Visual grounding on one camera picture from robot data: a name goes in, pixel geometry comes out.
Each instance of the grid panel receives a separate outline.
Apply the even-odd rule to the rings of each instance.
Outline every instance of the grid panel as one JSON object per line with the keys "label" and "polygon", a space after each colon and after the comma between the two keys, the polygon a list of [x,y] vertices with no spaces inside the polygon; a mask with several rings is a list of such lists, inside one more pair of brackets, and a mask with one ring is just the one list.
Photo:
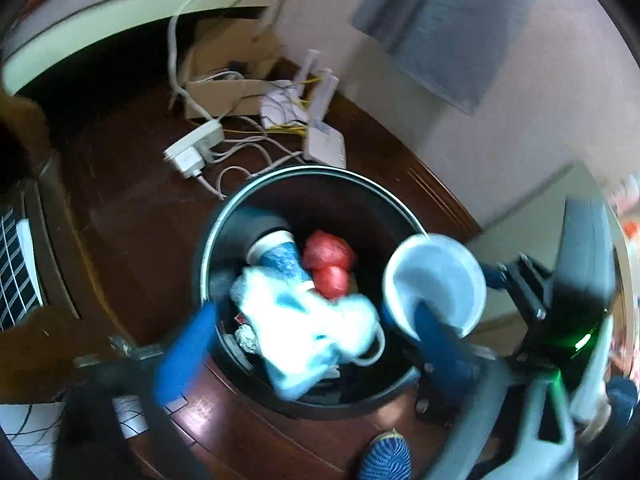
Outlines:
{"label": "grid panel", "polygon": [[38,297],[20,250],[14,210],[0,218],[0,330],[7,330],[38,304]]}

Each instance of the plug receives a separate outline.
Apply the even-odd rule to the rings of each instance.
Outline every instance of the plug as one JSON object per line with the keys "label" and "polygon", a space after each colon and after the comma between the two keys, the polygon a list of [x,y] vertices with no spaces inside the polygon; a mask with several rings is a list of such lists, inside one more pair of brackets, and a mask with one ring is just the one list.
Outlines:
{"label": "plug", "polygon": [[198,176],[205,164],[204,159],[193,146],[189,146],[169,160],[184,178]]}

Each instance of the black trash can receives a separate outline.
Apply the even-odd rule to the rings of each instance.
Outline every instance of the black trash can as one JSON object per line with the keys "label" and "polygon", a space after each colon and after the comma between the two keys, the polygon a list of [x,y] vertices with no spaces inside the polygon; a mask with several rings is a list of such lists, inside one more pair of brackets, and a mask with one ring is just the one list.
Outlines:
{"label": "black trash can", "polygon": [[336,419],[371,412],[415,383],[419,373],[405,358],[401,339],[385,330],[385,351],[372,366],[341,365],[339,379],[321,381],[295,402],[275,395],[262,359],[244,354],[236,343],[238,308],[228,295],[212,291],[219,292],[220,280],[230,283],[246,265],[245,254],[230,249],[232,244],[225,241],[238,232],[247,207],[284,218],[300,250],[317,229],[344,238],[357,256],[353,272],[358,290],[379,311],[382,275],[391,254],[407,237],[424,234],[415,216],[395,196],[362,176],[337,168],[283,168],[252,180],[229,197],[211,219],[196,251],[194,297],[198,306],[213,299],[218,304],[217,333],[210,354],[233,385],[284,415]]}

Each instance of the foot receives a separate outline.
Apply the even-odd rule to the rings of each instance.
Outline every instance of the foot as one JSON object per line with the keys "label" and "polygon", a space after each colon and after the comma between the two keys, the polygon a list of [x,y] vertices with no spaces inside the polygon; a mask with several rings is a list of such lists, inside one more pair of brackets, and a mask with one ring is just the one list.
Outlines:
{"label": "foot", "polygon": [[360,465],[358,480],[409,480],[411,454],[409,445],[396,430],[377,436]]}

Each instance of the white wall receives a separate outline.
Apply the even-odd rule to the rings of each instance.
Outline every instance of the white wall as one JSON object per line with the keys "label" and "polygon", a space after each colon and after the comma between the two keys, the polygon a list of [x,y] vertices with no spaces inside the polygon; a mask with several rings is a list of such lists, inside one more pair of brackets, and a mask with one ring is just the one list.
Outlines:
{"label": "white wall", "polygon": [[350,25],[360,0],[286,0],[286,55],[306,49],[486,224],[570,160],[613,182],[640,170],[640,70],[596,0],[537,0],[484,101],[466,116]]}

